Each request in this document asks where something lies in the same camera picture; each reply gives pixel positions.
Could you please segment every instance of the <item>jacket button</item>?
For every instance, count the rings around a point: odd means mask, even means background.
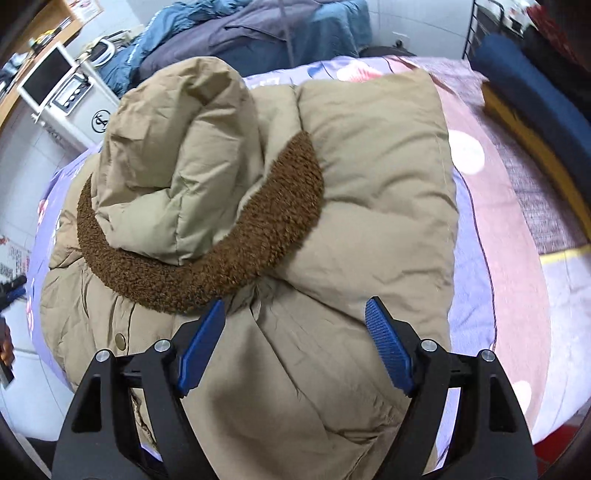
[[[115,345],[117,345],[117,348],[122,351],[127,347],[127,342],[122,333],[115,335]]]

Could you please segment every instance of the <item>hand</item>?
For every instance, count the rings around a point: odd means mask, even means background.
[[[14,345],[12,344],[10,328],[8,328],[8,325],[5,326],[4,330],[4,341],[2,343],[2,353],[0,353],[0,359],[2,359],[7,367],[10,367],[14,362]]]

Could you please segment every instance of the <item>white machine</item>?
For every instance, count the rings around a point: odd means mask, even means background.
[[[24,77],[18,93],[35,122],[78,151],[101,142],[119,99],[88,61],[79,64],[57,43]]]

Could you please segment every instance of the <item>wooden desk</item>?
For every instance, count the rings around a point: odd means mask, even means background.
[[[14,51],[16,52],[27,51],[29,38],[37,38],[42,33],[56,28],[66,17],[70,17],[72,22],[64,28],[64,30],[59,32],[56,37],[39,52],[39,55],[34,59],[29,60],[28,64],[24,68],[21,68],[16,76],[17,81],[22,79],[33,66],[43,58],[43,55],[56,44],[56,42],[62,42],[66,45],[75,38],[82,29],[82,23],[76,18],[74,13],[72,13],[64,0],[53,0],[37,14],[29,27],[22,33],[19,40],[15,43]],[[0,101],[0,134],[19,101],[21,101],[21,98],[17,93],[17,87],[15,85],[10,92],[6,94],[2,101]]]

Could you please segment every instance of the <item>electrical outlet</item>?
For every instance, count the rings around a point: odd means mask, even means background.
[[[390,45],[410,50],[410,37],[402,33],[392,32],[390,35]]]

